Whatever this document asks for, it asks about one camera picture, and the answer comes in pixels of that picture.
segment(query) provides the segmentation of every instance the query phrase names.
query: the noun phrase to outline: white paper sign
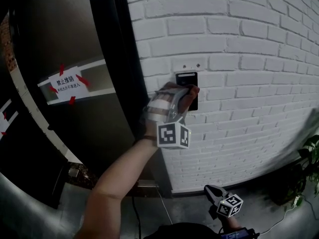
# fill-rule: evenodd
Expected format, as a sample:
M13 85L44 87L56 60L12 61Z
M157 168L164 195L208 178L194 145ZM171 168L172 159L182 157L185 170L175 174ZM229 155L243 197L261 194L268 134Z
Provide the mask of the white paper sign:
M69 101L71 97L78 99L90 96L85 84L80 82L76 75L81 76L78 67L64 71L61 76L60 73L57 73L49 77L50 83L57 90L57 96L61 102Z

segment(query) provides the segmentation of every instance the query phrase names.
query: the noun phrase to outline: electronic device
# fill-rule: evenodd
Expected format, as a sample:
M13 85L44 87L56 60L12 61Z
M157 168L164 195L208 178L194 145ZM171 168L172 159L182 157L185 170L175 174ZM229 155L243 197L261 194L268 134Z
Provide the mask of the electronic device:
M197 81L197 73L180 73L176 74L176 83L180 86L186 86L189 84L193 84L195 86L198 86ZM196 111L198 110L198 97L196 97L193 102L191 103L189 111Z

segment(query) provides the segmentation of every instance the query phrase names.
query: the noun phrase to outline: forearm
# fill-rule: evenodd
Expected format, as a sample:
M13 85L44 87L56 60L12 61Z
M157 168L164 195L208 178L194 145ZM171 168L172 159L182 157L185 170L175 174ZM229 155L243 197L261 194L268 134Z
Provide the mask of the forearm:
M150 140L138 141L102 174L93 193L123 199L157 149Z

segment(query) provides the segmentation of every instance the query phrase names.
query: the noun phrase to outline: potted plant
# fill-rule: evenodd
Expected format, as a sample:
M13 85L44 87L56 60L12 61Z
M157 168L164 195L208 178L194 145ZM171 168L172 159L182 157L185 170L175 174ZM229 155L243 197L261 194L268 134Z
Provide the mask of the potted plant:
M307 179L315 183L315 195L319 193L319 135L310 137L298 150L299 155L305 158L303 164L297 164L288 170L276 174L277 183L271 190L272 200L278 204L285 204L301 195L305 189Z

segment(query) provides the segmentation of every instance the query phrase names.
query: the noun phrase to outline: black cable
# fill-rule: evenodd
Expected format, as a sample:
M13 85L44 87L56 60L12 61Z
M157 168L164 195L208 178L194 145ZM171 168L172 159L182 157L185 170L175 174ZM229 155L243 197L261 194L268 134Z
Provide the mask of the black cable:
M312 210L312 212L313 212L313 215L314 215L315 220L316 220L316 221L319 221L319 219L317 219L317 217L316 217L315 210L314 210L314 207L313 207L312 203L310 203L310 202L306 199L306 197L305 197L304 195L302 195L302 197L304 198L304 200L305 200L308 204L310 204L311 210Z
M138 210L136 209L136 206L135 206L135 200L134 200L134 197L132 197L132 204L133 204L134 212L135 212L135 214L136 214L136 218L138 219L138 225L139 225L139 239L141 239L141 238L142 238L141 220L140 220L140 216L139 216Z

